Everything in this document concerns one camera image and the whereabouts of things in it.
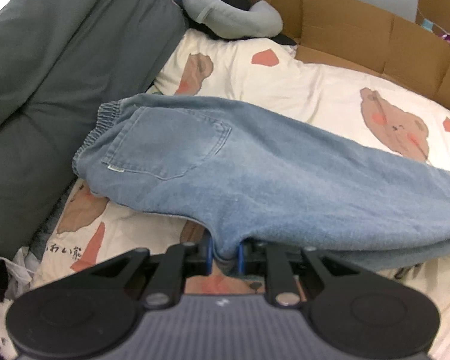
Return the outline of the grey neck pillow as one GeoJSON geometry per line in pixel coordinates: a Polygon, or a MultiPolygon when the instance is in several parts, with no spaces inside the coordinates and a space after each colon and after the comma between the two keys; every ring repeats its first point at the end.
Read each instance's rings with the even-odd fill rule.
{"type": "Polygon", "coordinates": [[[188,16],[226,39],[273,38],[283,30],[280,13],[264,0],[250,10],[231,7],[220,0],[182,0],[188,16]]]}

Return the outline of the dark grey duvet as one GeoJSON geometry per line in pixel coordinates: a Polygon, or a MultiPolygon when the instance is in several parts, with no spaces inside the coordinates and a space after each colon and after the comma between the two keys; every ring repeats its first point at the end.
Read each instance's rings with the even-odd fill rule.
{"type": "Polygon", "coordinates": [[[172,0],[10,0],[0,11],[0,256],[74,180],[100,105],[145,92],[187,30],[172,0]]]}

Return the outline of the brown cardboard barrier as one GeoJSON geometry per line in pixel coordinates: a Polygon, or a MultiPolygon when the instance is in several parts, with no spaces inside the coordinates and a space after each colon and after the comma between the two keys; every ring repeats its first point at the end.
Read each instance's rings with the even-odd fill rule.
{"type": "Polygon", "coordinates": [[[450,43],[438,35],[358,0],[263,1],[280,13],[300,61],[381,77],[450,110],[450,43]]]}

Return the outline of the black garment inside neck pillow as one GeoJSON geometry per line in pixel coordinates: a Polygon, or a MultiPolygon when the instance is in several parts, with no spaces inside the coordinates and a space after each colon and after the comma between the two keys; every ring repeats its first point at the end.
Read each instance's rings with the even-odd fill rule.
{"type": "MultiPolygon", "coordinates": [[[[230,5],[231,7],[238,8],[242,11],[249,11],[252,7],[251,2],[249,0],[220,0],[222,2],[225,2],[227,5],[230,5]]],[[[200,31],[207,36],[209,36],[212,40],[224,40],[224,41],[231,41],[231,39],[226,39],[223,37],[218,36],[215,34],[210,28],[208,28],[204,24],[199,24],[195,21],[193,21],[189,16],[186,16],[190,29],[195,29],[197,31],[200,31]]],[[[280,33],[279,35],[275,37],[270,37],[270,40],[274,41],[275,43],[281,45],[281,46],[291,46],[294,47],[297,43],[290,37],[284,35],[283,33],[280,33]]]]}

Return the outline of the light blue denim pants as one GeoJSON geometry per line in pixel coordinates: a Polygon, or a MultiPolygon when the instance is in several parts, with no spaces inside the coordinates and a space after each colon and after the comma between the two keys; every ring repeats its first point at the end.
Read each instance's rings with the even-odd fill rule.
{"type": "Polygon", "coordinates": [[[249,238],[375,271],[450,255],[450,172],[246,102],[105,103],[73,168],[114,203],[203,225],[224,262],[249,238]]]}

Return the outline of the white black spotted fleece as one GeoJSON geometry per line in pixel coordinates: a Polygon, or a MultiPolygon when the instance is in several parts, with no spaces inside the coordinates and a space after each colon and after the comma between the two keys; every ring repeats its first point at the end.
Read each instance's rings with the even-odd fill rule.
{"type": "Polygon", "coordinates": [[[29,255],[29,248],[26,246],[20,248],[11,260],[0,259],[5,262],[9,275],[9,286],[0,303],[0,359],[15,359],[17,351],[7,333],[5,317],[13,302],[31,289],[39,262],[33,255],[29,255]]]}

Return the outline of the cream bear print bedsheet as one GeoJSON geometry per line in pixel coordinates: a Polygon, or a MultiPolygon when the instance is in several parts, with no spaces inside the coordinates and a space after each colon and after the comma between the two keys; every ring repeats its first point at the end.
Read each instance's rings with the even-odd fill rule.
{"type": "MultiPolygon", "coordinates": [[[[215,41],[189,30],[144,94],[246,102],[361,146],[450,172],[450,111],[363,72],[303,63],[270,40],[215,41]]],[[[34,278],[41,286],[144,246],[159,254],[203,225],[135,211],[94,194],[79,177],[34,278]]],[[[441,312],[434,359],[450,359],[450,255],[377,271],[422,291],[441,312]]]]}

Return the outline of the detergent bottle blue cap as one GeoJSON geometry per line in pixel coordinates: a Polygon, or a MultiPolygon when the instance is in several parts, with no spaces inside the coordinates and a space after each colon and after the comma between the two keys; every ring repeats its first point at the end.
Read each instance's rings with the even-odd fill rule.
{"type": "Polygon", "coordinates": [[[430,21],[429,19],[423,19],[423,22],[421,24],[421,27],[428,30],[429,32],[433,31],[433,22],[430,21]]]}

